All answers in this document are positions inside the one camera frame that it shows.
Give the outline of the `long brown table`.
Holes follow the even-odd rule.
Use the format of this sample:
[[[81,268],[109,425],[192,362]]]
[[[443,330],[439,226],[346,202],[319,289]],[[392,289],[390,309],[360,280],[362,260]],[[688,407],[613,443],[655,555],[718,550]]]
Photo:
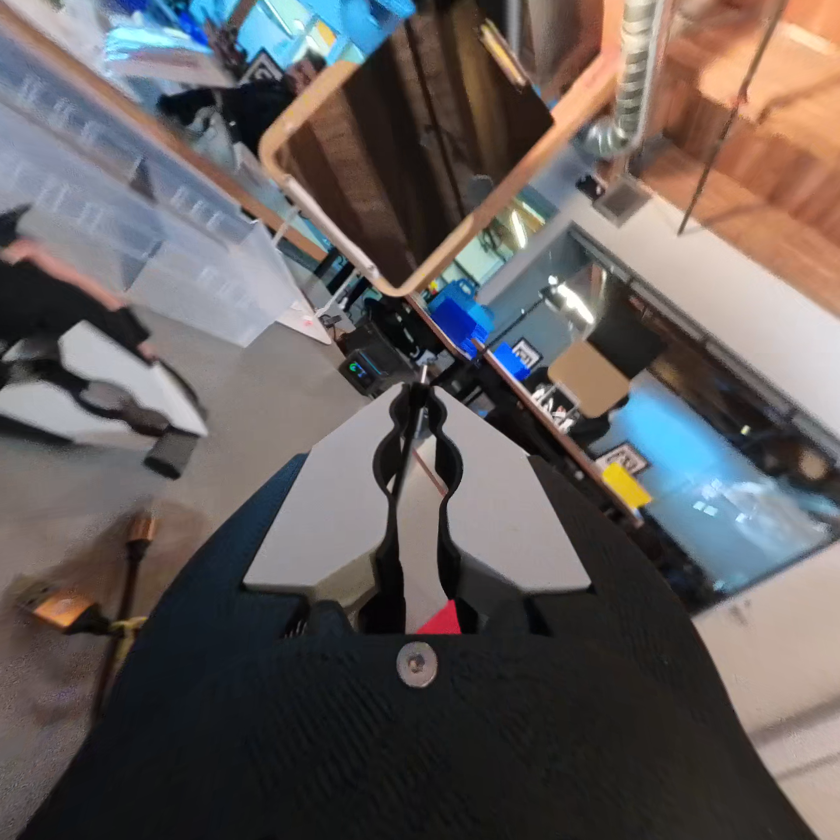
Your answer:
[[[641,513],[607,485],[592,458],[570,435],[560,431],[492,352],[482,343],[473,342],[475,355],[469,358],[431,318],[417,295],[404,301],[453,357],[452,364],[433,378],[433,385],[443,387],[465,406],[472,396],[487,396],[491,408],[501,410],[505,417],[502,430],[514,431],[516,443],[556,468],[607,518],[625,530],[637,531],[644,526]]]

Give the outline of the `black printed hoodie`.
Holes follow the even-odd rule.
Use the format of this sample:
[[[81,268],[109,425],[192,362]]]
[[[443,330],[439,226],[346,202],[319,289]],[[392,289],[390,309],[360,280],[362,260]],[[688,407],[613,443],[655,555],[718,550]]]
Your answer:
[[[555,427],[582,448],[593,446],[610,431],[612,423],[609,412],[594,417],[585,416],[555,384],[537,385],[532,392],[532,401]]]

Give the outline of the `blue plastic case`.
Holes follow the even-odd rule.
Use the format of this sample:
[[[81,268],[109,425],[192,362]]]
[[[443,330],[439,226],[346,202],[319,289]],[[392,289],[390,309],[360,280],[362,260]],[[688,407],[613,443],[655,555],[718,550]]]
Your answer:
[[[427,304],[432,320],[470,360],[476,356],[474,340],[485,344],[495,328],[492,310],[478,303],[473,280],[450,281]]]

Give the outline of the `black braided cable copper plugs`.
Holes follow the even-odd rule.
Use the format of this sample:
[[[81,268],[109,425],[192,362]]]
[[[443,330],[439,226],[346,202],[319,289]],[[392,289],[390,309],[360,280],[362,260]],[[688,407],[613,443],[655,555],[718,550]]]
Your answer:
[[[12,587],[16,609],[58,634],[107,639],[92,694],[92,727],[102,718],[112,683],[131,650],[121,648],[117,641],[109,636],[109,625],[112,621],[140,616],[133,611],[140,568],[154,542],[158,525],[158,517],[150,510],[142,511],[130,522],[122,545],[125,571],[121,595],[116,612],[112,615],[107,613],[100,602],[76,587],[32,576],[19,577]]]

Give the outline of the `beige rounded board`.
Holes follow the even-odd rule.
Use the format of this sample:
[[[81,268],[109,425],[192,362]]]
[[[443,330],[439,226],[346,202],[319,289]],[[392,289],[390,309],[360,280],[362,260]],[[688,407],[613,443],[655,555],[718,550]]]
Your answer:
[[[549,365],[548,377],[587,419],[607,414],[630,391],[629,379],[582,339],[572,342]]]

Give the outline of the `dark grey usb hub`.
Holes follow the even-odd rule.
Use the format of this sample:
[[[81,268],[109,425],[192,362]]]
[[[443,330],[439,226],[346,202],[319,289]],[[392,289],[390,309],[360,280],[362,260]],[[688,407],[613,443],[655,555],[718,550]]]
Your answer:
[[[148,451],[143,459],[143,466],[168,480],[178,480],[193,456],[201,438],[169,427]]]

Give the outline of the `white flat pad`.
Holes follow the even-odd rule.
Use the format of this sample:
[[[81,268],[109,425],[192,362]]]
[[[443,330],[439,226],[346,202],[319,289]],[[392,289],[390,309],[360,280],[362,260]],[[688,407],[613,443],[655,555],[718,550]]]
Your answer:
[[[277,318],[276,323],[325,345],[334,344],[330,332],[305,299],[295,299]]]

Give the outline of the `black portable power station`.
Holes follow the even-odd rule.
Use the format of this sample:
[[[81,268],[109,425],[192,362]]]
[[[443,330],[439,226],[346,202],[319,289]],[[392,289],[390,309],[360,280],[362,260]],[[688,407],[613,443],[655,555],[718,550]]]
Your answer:
[[[338,371],[362,396],[375,399],[395,384],[413,382],[417,370],[374,324],[346,332]]]

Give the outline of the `blue plastic bin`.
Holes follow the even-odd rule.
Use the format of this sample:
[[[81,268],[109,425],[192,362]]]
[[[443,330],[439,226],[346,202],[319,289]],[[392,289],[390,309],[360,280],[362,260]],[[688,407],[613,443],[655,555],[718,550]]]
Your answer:
[[[507,343],[500,343],[491,351],[491,354],[516,381],[523,382],[530,375],[528,365],[522,361],[520,356]]]

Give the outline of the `flexible metal duct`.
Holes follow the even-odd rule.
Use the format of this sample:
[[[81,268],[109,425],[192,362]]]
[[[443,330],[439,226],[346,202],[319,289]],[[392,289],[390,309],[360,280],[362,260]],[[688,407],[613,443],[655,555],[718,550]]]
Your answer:
[[[576,135],[584,154],[603,161],[630,154],[644,141],[655,83],[669,34],[671,2],[625,1],[622,67],[613,116],[591,122]]]

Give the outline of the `grey wall vent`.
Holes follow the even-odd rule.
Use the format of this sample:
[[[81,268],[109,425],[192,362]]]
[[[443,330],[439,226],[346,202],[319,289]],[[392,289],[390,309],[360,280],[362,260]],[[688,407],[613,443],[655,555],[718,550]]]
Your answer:
[[[652,193],[630,174],[619,176],[592,203],[593,211],[620,228],[651,199]]]

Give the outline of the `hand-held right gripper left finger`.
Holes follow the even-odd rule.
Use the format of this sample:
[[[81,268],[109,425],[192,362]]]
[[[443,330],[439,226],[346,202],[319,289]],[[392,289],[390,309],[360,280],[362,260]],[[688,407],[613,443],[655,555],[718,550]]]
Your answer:
[[[336,602],[365,633],[403,634],[397,505],[420,417],[420,384],[397,384],[315,444],[244,588]]]

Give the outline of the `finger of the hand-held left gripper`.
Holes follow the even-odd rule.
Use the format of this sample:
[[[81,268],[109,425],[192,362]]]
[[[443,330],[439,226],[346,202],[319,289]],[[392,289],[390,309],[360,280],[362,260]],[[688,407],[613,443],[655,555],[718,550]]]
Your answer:
[[[6,419],[71,442],[150,442],[165,434],[165,416],[130,397],[102,407],[48,381],[3,385],[1,410]]]
[[[64,367],[80,378],[123,389],[177,430],[208,434],[200,403],[163,362],[142,359],[86,322],[59,337],[59,354]]]

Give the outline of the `wooden rounded frame panel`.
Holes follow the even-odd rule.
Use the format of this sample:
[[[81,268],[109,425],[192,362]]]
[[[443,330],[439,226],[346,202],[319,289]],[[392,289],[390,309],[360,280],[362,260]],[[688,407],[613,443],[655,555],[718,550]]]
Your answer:
[[[338,60],[273,122],[259,161],[292,175],[373,259],[426,287],[611,100],[624,2],[419,2],[363,63]]]

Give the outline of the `black metal rod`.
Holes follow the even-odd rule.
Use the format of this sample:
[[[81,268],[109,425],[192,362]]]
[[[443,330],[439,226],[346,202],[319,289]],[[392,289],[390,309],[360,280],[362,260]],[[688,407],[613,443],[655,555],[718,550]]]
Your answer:
[[[788,3],[788,1],[778,1],[773,7],[773,11],[770,16],[769,22],[766,25],[759,40],[758,46],[756,47],[748,64],[748,67],[742,76],[737,93],[734,99],[731,101],[731,105],[728,109],[728,115],[717,134],[717,138],[715,139],[714,144],[710,147],[710,150],[703,161],[704,164],[700,173],[700,177],[698,178],[694,192],[690,197],[688,206],[683,213],[683,216],[676,231],[676,235],[678,237],[684,234],[690,219],[692,218],[695,210],[697,209],[697,205],[700,201],[700,198],[707,186],[710,173],[714,168],[714,165],[718,160],[719,154],[722,151],[723,146],[725,145],[728,139],[732,126],[736,122],[742,106],[746,104],[749,98],[749,90],[752,85],[753,79],[758,73],[761,62],[763,60],[763,56],[767,48],[769,47],[775,29],[778,27],[780,21],[782,20],[784,11],[786,10]]]

